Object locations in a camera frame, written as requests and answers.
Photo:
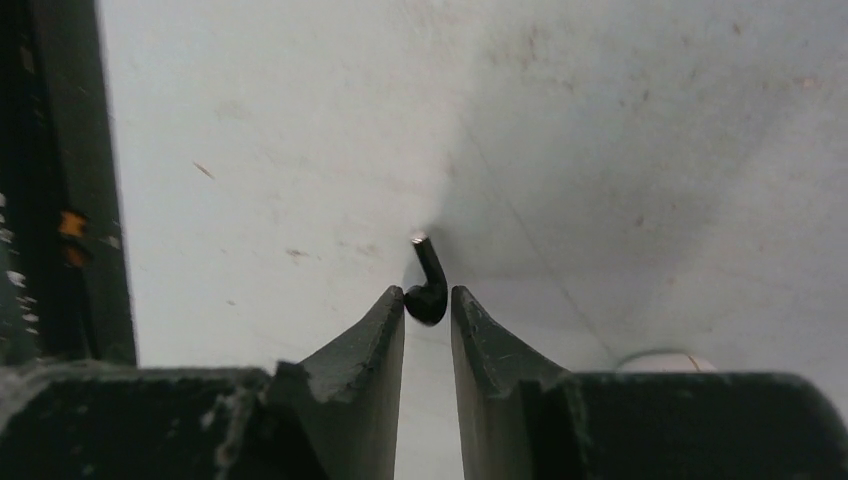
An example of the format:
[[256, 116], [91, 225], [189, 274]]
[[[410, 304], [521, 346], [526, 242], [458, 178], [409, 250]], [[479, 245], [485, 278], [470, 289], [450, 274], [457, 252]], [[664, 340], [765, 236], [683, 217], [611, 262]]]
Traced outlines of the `black earbud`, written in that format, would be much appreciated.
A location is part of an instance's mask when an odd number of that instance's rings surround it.
[[404, 306], [413, 319], [434, 327], [442, 321], [448, 307], [445, 271], [429, 235], [419, 232], [412, 237], [411, 243], [425, 281], [405, 291]]

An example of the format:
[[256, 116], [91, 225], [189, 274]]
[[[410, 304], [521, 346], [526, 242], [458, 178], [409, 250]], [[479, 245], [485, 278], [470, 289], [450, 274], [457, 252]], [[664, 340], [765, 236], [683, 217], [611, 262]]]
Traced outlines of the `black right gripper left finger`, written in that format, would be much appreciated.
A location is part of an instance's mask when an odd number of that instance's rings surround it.
[[1, 371], [5, 479], [390, 479], [403, 292], [297, 363]]

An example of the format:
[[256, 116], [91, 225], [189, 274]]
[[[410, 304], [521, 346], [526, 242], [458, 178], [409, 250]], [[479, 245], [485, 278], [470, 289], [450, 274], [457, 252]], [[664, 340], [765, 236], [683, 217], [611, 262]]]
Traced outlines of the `white earbud charging case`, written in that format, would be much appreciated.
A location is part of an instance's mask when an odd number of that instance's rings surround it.
[[708, 360], [684, 351], [656, 350], [631, 355], [622, 360], [619, 372], [715, 372], [717, 367]]

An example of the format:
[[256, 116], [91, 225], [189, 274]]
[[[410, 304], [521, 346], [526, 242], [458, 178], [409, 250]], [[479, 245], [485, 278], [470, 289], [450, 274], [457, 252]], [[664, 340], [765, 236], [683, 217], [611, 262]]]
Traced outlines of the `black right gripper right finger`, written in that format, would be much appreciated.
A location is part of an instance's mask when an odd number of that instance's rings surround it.
[[843, 479], [847, 430], [800, 376], [573, 373], [451, 292], [468, 479]]

